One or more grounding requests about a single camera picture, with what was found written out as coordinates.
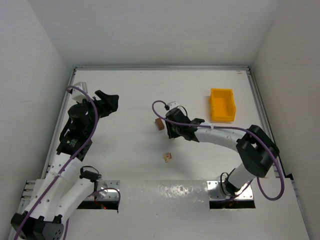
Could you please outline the brown rectangular wooden block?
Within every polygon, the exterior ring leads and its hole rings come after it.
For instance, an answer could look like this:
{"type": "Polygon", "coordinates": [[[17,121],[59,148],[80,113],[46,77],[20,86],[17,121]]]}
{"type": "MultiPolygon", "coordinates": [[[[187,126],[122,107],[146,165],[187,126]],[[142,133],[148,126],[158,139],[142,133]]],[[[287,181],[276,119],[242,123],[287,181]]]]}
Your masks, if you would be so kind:
{"type": "Polygon", "coordinates": [[[164,123],[163,123],[161,118],[155,119],[155,124],[156,124],[156,126],[157,126],[159,131],[162,131],[162,130],[165,129],[165,125],[164,125],[164,123]]]}

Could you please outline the yellow plastic bin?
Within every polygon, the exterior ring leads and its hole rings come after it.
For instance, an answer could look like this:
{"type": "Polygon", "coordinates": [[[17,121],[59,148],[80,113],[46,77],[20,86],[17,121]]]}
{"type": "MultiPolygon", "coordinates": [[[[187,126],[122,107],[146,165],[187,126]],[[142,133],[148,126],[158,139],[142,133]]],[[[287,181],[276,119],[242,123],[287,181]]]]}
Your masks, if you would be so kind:
{"type": "Polygon", "coordinates": [[[236,104],[233,90],[212,88],[209,97],[210,120],[212,122],[233,122],[236,117],[236,104]]]}

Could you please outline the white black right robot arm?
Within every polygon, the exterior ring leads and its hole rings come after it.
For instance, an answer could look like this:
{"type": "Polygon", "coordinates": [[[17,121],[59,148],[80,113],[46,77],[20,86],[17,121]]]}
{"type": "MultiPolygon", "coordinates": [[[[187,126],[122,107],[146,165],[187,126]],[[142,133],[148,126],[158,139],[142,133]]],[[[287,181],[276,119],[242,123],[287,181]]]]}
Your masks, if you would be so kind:
{"type": "Polygon", "coordinates": [[[182,137],[187,141],[210,143],[239,155],[241,164],[221,183],[224,195],[234,198],[245,184],[264,178],[272,166],[280,168],[277,161],[280,150],[259,126],[244,129],[214,126],[201,118],[191,120],[186,110],[175,102],[166,104],[165,109],[163,120],[170,139],[182,137]]]}

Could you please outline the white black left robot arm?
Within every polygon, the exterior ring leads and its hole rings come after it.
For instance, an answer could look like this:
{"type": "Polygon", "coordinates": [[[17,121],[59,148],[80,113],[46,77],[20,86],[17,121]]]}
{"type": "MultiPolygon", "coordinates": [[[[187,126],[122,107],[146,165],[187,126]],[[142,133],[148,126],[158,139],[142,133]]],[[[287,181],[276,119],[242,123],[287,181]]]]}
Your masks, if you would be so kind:
{"type": "Polygon", "coordinates": [[[69,86],[68,92],[76,103],[67,111],[56,155],[41,186],[23,212],[11,219],[15,240],[64,239],[70,216],[97,190],[101,175],[84,171],[83,160],[98,121],[118,110],[119,96],[97,90],[90,97],[75,86],[69,86]]]}

